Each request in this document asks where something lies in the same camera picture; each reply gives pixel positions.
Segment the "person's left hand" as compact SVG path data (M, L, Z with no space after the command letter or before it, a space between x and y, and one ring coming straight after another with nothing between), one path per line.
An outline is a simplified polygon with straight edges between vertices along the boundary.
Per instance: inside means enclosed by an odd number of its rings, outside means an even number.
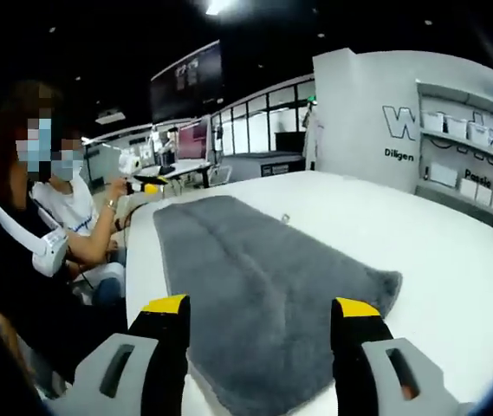
M106 200L118 202L120 197L127 195L127 179L124 177L113 179L107 187Z

